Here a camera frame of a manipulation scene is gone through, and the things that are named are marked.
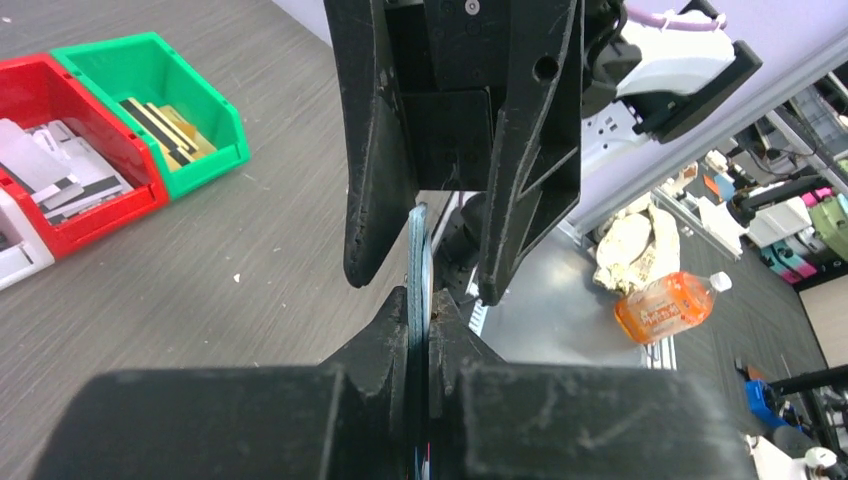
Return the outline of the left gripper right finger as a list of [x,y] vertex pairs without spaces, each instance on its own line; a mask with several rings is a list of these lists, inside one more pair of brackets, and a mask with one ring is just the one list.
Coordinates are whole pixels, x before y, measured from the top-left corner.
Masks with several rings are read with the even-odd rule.
[[427,346],[427,437],[432,479],[464,479],[468,426],[466,373],[502,357],[471,329],[446,290],[433,296]]

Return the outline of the crumpled beige cloth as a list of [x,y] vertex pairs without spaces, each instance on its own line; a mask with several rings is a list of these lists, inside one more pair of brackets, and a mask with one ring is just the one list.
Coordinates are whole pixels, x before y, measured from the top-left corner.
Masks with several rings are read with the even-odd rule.
[[649,195],[619,211],[595,250],[593,282],[628,295],[680,270],[677,222]]

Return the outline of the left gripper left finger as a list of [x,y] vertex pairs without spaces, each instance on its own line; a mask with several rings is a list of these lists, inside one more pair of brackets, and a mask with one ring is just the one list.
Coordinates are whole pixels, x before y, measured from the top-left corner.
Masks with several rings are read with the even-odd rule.
[[337,374],[325,457],[328,479],[404,479],[408,433],[407,291],[322,364]]

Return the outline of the red plastic bin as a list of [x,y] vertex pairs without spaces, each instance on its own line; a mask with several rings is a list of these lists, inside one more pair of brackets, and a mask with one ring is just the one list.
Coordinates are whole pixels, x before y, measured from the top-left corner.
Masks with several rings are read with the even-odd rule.
[[168,203],[150,148],[51,55],[40,53],[1,62],[1,116],[23,128],[62,121],[132,186],[130,192],[114,200],[51,225],[18,178],[2,170],[2,190],[17,202],[55,259]]

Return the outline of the white plastic bin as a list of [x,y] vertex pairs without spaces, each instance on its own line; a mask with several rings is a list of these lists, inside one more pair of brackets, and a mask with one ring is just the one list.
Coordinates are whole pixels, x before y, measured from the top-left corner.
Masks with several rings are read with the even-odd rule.
[[1,289],[54,263],[53,254],[17,202],[1,191]]

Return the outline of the gold cards pile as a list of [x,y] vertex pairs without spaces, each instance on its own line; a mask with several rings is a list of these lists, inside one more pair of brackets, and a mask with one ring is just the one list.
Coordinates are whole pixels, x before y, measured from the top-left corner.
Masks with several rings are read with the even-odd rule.
[[134,97],[122,100],[120,105],[155,139],[170,172],[217,151],[198,128],[171,105],[156,106]]

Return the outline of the blue leather card holder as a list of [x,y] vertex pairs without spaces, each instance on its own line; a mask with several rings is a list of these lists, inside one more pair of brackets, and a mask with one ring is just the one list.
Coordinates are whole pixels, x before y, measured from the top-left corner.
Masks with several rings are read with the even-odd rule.
[[408,477],[425,477],[428,446],[428,339],[433,295],[433,254],[427,227],[428,206],[420,203],[408,217],[406,412],[410,448]]

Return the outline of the orange drink bottle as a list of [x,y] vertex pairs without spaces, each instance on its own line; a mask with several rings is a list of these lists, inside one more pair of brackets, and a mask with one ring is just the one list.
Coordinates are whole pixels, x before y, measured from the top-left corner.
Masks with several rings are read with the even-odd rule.
[[728,274],[668,274],[617,302],[614,315],[634,342],[649,345],[702,324],[716,297],[733,286]]

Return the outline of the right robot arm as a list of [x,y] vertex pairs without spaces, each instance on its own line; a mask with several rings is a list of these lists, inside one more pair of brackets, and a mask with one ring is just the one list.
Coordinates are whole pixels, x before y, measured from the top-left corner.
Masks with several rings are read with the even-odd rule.
[[498,303],[578,204],[584,161],[669,143],[760,67],[706,1],[328,1],[349,190],[343,268],[384,263],[421,191],[469,201],[436,250],[443,282]]

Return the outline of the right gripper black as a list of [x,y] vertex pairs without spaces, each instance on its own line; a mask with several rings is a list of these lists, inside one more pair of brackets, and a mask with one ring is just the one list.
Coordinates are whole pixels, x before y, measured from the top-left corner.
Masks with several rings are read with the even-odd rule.
[[579,197],[583,2],[324,6],[347,151],[349,284],[374,279],[414,205],[408,137],[420,189],[488,185],[479,298],[498,304]]

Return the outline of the white cards pile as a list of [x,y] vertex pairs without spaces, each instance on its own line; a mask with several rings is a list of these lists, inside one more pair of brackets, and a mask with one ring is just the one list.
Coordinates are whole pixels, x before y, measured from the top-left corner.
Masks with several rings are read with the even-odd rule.
[[59,120],[23,129],[3,118],[1,166],[51,225],[133,190],[105,157]]

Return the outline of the green plastic bin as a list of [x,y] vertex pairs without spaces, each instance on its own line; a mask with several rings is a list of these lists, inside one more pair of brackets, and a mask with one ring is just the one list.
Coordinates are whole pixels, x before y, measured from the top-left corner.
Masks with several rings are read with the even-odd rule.
[[[150,148],[172,200],[245,164],[251,157],[238,110],[154,32],[52,49],[50,54]],[[170,107],[213,151],[181,165],[124,105],[132,98]]]

